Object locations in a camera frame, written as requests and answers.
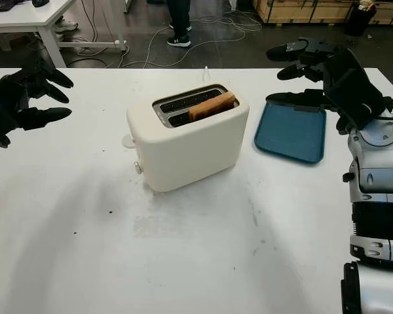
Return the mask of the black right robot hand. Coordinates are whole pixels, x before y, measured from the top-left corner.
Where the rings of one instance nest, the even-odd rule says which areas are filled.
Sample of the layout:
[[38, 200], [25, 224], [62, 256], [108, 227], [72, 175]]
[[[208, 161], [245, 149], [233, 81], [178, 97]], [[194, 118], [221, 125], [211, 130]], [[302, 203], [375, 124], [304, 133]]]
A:
[[271, 94], [267, 100], [292, 107], [296, 111], [317, 113], [329, 110], [339, 115], [336, 129], [341, 135], [348, 134], [354, 127], [353, 121], [343, 112], [342, 106], [331, 100], [328, 93], [351, 69], [360, 69], [353, 53], [342, 46], [329, 44], [323, 39], [300, 37], [296, 41], [269, 49], [271, 61], [290, 62], [291, 65], [277, 74], [279, 80], [305, 77], [313, 82], [323, 82], [323, 88], [306, 89], [303, 92]]

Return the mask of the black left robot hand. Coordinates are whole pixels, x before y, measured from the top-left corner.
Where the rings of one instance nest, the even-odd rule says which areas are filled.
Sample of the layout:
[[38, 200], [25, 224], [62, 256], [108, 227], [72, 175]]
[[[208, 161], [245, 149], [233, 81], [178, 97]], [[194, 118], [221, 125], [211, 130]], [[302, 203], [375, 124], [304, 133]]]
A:
[[0, 79], [0, 136], [17, 128], [34, 130], [45, 127], [71, 114], [64, 107], [40, 110], [30, 107], [31, 99], [48, 96], [60, 103], [68, 97], [57, 87], [72, 88], [73, 81], [45, 60], [24, 66], [21, 70]]

